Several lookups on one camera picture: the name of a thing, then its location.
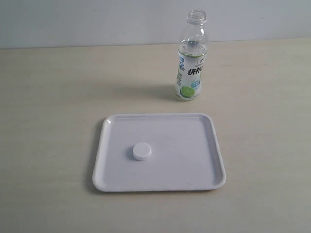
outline wall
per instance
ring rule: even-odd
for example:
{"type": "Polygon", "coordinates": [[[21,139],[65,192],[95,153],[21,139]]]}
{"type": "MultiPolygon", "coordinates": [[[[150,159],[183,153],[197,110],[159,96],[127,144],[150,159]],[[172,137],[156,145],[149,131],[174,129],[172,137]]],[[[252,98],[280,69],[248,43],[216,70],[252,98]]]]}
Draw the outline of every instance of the wall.
{"type": "Polygon", "coordinates": [[[173,43],[190,9],[212,41],[311,36],[310,0],[2,0],[0,48],[173,43]]]}

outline bottle label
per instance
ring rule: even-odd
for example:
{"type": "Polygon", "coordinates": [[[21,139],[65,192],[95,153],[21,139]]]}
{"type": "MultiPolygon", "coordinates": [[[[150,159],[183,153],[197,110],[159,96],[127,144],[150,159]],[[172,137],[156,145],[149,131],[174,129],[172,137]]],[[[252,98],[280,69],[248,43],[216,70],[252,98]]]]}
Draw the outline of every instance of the bottle label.
{"type": "Polygon", "coordinates": [[[201,92],[201,71],[206,54],[199,57],[188,57],[178,51],[178,56],[176,95],[183,100],[193,100],[201,92]]]}

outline white tray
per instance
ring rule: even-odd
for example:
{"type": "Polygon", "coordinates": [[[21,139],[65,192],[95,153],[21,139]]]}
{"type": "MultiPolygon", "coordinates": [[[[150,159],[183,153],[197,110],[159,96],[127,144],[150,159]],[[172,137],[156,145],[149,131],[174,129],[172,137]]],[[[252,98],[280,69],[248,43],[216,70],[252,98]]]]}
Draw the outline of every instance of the white tray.
{"type": "Polygon", "coordinates": [[[113,115],[103,123],[93,173],[104,192],[211,190],[225,169],[210,117],[201,113],[113,115]],[[133,147],[148,143],[145,161],[133,147]]]}

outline table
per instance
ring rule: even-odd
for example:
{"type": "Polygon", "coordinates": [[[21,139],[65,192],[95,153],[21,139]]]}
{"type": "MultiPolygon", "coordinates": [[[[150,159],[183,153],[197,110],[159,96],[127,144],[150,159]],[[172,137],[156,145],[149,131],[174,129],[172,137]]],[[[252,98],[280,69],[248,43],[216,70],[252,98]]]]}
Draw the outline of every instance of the table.
{"type": "Polygon", "coordinates": [[[0,50],[0,232],[311,231],[311,39],[210,43],[200,98],[174,95],[177,45],[0,50]],[[226,184],[105,194],[99,133],[118,113],[201,112],[226,184]]]}

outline plastic bottle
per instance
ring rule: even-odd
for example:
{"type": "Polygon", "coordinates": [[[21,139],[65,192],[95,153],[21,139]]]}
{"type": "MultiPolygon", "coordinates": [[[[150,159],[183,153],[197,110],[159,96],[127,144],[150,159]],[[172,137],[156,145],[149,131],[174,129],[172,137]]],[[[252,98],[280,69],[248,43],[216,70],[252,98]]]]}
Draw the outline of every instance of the plastic bottle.
{"type": "Polygon", "coordinates": [[[206,13],[192,10],[187,22],[178,46],[179,69],[175,92],[182,100],[193,100],[201,92],[201,70],[207,54],[208,35],[203,28],[206,13]]]}

